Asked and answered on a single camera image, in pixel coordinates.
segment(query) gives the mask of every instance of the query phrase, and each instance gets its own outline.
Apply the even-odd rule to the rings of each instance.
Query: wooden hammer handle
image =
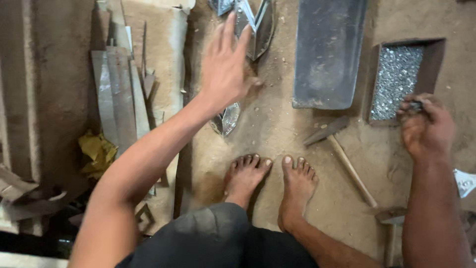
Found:
[[[346,167],[349,174],[352,176],[352,179],[354,179],[354,182],[357,184],[357,187],[359,188],[360,192],[362,193],[365,200],[367,201],[367,204],[373,208],[377,208],[377,202],[371,196],[370,192],[367,190],[367,187],[365,187],[364,183],[358,176],[357,171],[354,169],[352,163],[347,158],[346,153],[344,152],[344,150],[342,149],[342,147],[340,146],[339,142],[336,140],[334,135],[327,137],[327,139],[331,142],[332,147],[334,147],[334,150],[336,151],[337,155],[339,156],[341,162]]]

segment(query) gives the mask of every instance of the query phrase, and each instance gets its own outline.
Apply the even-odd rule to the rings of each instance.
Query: hand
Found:
[[[417,113],[410,102],[423,104]],[[413,159],[433,155],[449,156],[455,135],[455,124],[448,110],[431,94],[408,95],[400,104],[397,115],[402,122],[402,137]]]
[[[233,51],[235,20],[236,14],[232,12],[227,21],[218,26],[202,60],[200,94],[211,103],[214,115],[243,99],[251,86],[260,84],[258,78],[245,81],[244,76],[246,51],[251,37],[250,25],[243,29]]]

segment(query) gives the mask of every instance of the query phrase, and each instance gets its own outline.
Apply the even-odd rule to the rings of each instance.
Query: metal shavings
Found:
[[[423,46],[382,47],[370,118],[395,118],[403,97],[412,93],[423,58]]]

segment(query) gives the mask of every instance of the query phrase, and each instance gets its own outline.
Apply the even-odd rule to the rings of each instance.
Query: dirt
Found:
[[[459,126],[454,147],[455,167],[474,173],[476,111],[472,106],[476,99],[470,91],[476,83],[472,71],[476,61],[472,20],[476,3],[370,0],[356,94],[351,108],[345,111],[292,109],[298,1],[275,3],[277,26],[271,46],[251,65],[265,86],[247,96],[240,121],[227,139],[217,135],[208,124],[193,139],[190,209],[221,201],[222,178],[229,162],[243,154],[258,153],[275,162],[254,204],[252,222],[258,227],[279,230],[276,219],[284,189],[281,160],[285,154],[295,159],[303,156],[316,168],[320,178],[307,208],[307,220],[332,237],[383,260],[386,230],[375,220],[376,211],[365,204],[331,144],[322,141],[305,148],[301,142],[317,127],[340,115],[350,115],[350,126],[336,135],[337,140],[380,209],[405,206],[412,164],[401,144],[399,129],[370,127],[363,119],[362,107],[367,105],[370,88],[370,50],[383,41],[447,37],[436,95],[449,107]],[[187,42],[191,47],[186,48],[186,55],[189,53],[189,86],[194,91],[199,89],[204,40],[222,20],[204,0],[197,1],[189,17]],[[475,210],[475,200],[476,192],[473,192],[462,200],[463,208]]]

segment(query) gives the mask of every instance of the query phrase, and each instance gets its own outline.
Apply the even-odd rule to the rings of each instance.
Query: gray metal tray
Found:
[[[300,0],[293,108],[352,104],[367,0]]]

